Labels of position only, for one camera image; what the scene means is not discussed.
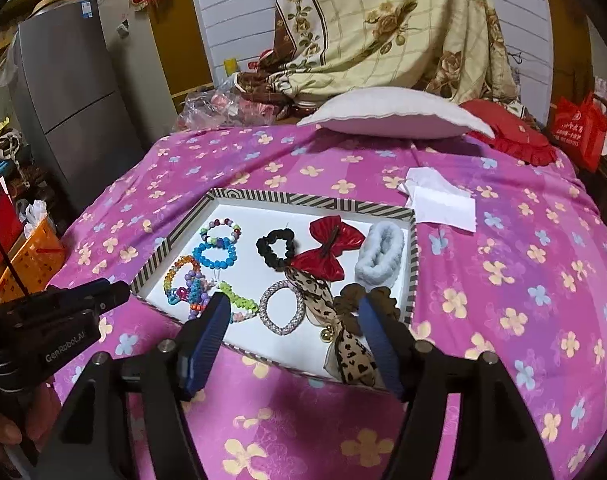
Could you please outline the left hand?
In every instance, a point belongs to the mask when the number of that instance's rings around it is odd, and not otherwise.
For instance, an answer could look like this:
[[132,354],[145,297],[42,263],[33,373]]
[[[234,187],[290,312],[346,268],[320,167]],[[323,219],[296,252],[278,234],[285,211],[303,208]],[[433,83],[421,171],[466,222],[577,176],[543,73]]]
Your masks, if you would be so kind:
[[[55,378],[51,376],[36,389],[25,422],[26,435],[39,450],[48,440],[58,413],[61,411],[61,401],[54,385]],[[14,468],[4,446],[19,444],[21,440],[22,432],[16,423],[0,414],[0,465],[4,468]]]

